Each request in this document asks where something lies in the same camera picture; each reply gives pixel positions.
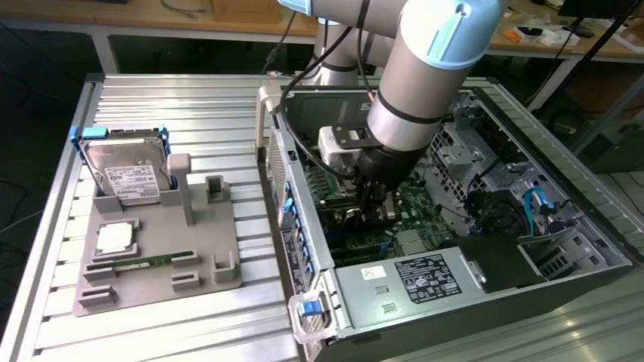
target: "aluminum extrusion table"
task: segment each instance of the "aluminum extrusion table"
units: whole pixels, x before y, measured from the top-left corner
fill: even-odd
[[[189,182],[223,174],[232,183],[244,285],[81,318],[71,315],[95,185],[65,145],[0,347],[1,361],[297,360],[252,153],[261,82],[261,77],[244,75],[108,75],[85,83],[75,125],[163,123],[172,152],[193,157]],[[481,87],[491,95],[643,250],[641,222],[624,217],[631,211],[615,207],[607,188],[584,189],[589,171],[571,153],[548,154],[559,141],[539,122],[527,121],[529,113],[516,110],[519,103],[508,92],[484,78],[469,78],[465,86]],[[643,359],[643,275],[641,269],[629,273],[549,314],[393,360]]]

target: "table leg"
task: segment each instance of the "table leg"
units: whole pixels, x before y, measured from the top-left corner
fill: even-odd
[[[552,74],[552,77],[545,82],[545,85],[541,88],[541,91],[536,94],[535,99],[532,100],[529,106],[527,107],[528,111],[541,108],[545,101],[555,93],[556,88],[560,86],[561,82],[564,81],[565,76],[572,71],[572,68],[575,68],[579,61],[581,60],[581,57],[583,57],[581,55],[577,55],[571,59],[564,60],[564,62],[556,69],[555,73]]]
[[[109,43],[109,35],[105,31],[96,31],[89,34],[92,36],[96,55],[99,56],[103,73],[120,73],[119,62],[113,53],[112,44]]]

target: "hard drive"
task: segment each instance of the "hard drive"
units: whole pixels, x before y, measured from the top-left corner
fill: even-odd
[[[99,196],[117,196],[123,205],[160,202],[160,192],[171,190],[173,179],[167,168],[171,153],[164,127],[69,132],[72,144],[92,171]]]

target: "hard drive label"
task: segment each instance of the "hard drive label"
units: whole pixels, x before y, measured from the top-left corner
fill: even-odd
[[[113,193],[121,200],[155,198],[159,196],[159,184],[151,164],[128,167],[107,167]]]

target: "motherboard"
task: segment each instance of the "motherboard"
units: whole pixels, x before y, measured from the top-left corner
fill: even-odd
[[[337,267],[424,253],[455,236],[425,191],[423,170],[413,172],[400,185],[396,195],[400,221],[379,228],[349,230],[343,225],[359,209],[355,186],[317,166],[305,164],[304,171]]]

